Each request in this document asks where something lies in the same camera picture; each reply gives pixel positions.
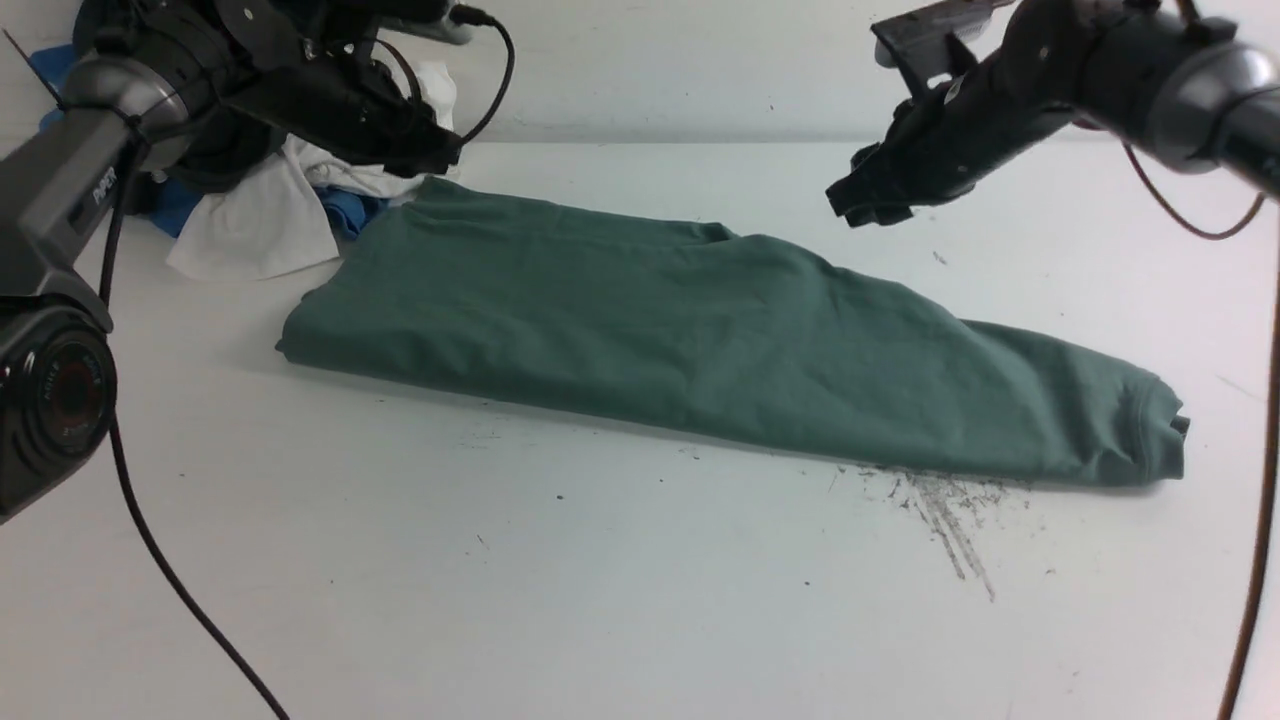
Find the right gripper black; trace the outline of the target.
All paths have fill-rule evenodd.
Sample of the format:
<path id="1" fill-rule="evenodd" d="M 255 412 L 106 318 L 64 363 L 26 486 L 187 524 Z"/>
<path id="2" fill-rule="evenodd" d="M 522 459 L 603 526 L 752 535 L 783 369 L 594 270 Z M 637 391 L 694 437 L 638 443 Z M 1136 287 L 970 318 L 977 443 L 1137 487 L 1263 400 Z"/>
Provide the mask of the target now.
<path id="1" fill-rule="evenodd" d="M 826 191 L 852 228 L 895 225 L 952 202 L 1051 135 L 1051 108 L 1014 97 L 996 70 L 970 70 L 904 102 L 882 141 Z"/>

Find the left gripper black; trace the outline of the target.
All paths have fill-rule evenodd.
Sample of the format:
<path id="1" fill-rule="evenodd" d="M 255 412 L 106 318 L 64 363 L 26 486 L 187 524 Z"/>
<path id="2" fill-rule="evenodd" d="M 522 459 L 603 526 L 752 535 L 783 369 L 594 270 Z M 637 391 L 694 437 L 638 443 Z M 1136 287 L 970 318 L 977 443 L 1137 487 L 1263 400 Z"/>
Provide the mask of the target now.
<path id="1" fill-rule="evenodd" d="M 348 56 L 265 70 L 228 92 L 225 104 L 352 165 L 402 178 L 448 172 L 463 146 L 421 95 L 404 96 L 388 72 Z"/>

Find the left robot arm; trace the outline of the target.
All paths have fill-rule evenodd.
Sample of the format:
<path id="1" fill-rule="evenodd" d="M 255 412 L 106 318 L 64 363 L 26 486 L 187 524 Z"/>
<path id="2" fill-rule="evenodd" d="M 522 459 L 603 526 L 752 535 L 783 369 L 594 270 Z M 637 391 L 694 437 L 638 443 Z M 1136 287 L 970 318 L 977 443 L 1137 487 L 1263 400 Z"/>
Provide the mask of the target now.
<path id="1" fill-rule="evenodd" d="M 60 118 L 3 159 L 3 519 L 77 473 L 116 411 L 108 304 L 76 261 L 118 236 L 142 172 L 166 170 L 228 109 L 397 176 L 463 140 L 393 82 L 270 1 L 155 1 L 106 28 L 58 95 Z"/>

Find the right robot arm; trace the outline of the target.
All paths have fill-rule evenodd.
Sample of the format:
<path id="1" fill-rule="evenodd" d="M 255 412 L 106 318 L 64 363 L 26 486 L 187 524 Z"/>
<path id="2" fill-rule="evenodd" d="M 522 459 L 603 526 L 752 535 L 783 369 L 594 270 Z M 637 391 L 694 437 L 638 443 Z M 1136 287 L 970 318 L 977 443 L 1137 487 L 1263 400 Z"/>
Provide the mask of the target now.
<path id="1" fill-rule="evenodd" d="M 1180 174 L 1224 168 L 1277 199 L 1277 63 L 1181 1 L 1015 1 L 1001 45 L 966 46 L 996 1 L 938 1 L 872 26 L 909 96 L 886 136 L 828 187 L 835 215 L 893 225 L 952 202 L 1082 123 Z"/>

